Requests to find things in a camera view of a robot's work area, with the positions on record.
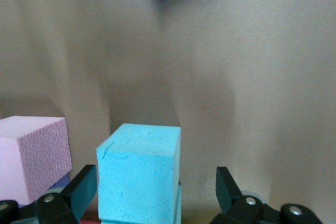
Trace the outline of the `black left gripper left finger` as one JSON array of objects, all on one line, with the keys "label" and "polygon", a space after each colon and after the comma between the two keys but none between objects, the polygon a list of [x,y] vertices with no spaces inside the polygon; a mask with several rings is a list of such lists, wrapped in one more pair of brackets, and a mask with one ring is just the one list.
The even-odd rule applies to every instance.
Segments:
[{"label": "black left gripper left finger", "polygon": [[59,193],[48,193],[35,203],[39,223],[79,223],[97,193],[96,165],[86,165]]}]

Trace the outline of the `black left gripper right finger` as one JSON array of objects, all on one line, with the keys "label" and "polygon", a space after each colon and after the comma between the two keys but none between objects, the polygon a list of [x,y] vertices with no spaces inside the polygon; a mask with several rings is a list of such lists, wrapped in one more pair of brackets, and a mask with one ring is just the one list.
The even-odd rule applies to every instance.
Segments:
[{"label": "black left gripper right finger", "polygon": [[217,167],[215,191],[222,212],[212,223],[258,223],[261,219],[263,204],[242,194],[227,167]]}]

